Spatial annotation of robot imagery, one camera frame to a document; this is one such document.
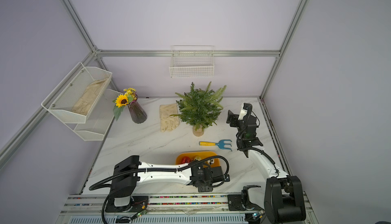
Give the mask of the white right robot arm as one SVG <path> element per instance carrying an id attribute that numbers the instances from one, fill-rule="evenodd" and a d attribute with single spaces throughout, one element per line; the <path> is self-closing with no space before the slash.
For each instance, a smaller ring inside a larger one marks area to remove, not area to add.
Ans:
<path id="1" fill-rule="evenodd" d="M 305 221 L 306 208 L 302 184 L 297 176 L 291 176 L 263 149 L 256 135 L 257 117 L 253 106 L 243 103 L 238 115 L 228 111 L 227 124 L 237 128 L 237 150 L 245 154 L 266 180 L 264 185 L 244 186 L 239 201 L 245 210 L 261 208 L 272 224 Z"/>

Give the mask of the matte gold ball ornament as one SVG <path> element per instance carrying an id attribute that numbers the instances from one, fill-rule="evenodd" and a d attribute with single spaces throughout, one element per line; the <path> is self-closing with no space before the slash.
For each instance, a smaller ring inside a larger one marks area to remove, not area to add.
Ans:
<path id="1" fill-rule="evenodd" d="M 197 155 L 197 156 L 195 156 L 195 157 L 193 158 L 193 160 L 201 161 L 201 160 L 202 160 L 202 157 Z"/>

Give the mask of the red glitter ball ornament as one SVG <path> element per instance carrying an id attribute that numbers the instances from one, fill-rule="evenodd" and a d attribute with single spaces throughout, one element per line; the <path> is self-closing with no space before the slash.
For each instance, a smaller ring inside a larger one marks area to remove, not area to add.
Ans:
<path id="1" fill-rule="evenodd" d="M 188 156 L 184 156 L 181 158 L 181 164 L 188 164 L 191 163 L 192 159 Z"/>

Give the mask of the shiny gold ball ornament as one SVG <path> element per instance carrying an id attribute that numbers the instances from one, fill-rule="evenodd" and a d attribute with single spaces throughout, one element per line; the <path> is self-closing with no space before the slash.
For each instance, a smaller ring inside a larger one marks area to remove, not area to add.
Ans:
<path id="1" fill-rule="evenodd" d="M 214 159 L 210 159 L 210 160 L 206 161 L 206 163 L 211 166 L 214 163 Z"/>

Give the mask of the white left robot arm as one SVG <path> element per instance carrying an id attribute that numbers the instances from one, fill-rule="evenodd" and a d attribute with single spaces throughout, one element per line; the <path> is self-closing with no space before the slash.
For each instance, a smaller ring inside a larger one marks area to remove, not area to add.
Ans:
<path id="1" fill-rule="evenodd" d="M 106 224 L 109 207 L 117 210 L 136 204 L 132 193 L 138 185 L 168 182 L 194 186 L 200 193 L 212 192 L 230 181 L 229 169 L 228 160 L 219 155 L 178 165 L 149 164 L 133 155 L 116 164 L 112 176 L 92 184 L 89 190 L 110 189 L 101 209 L 101 219 Z"/>

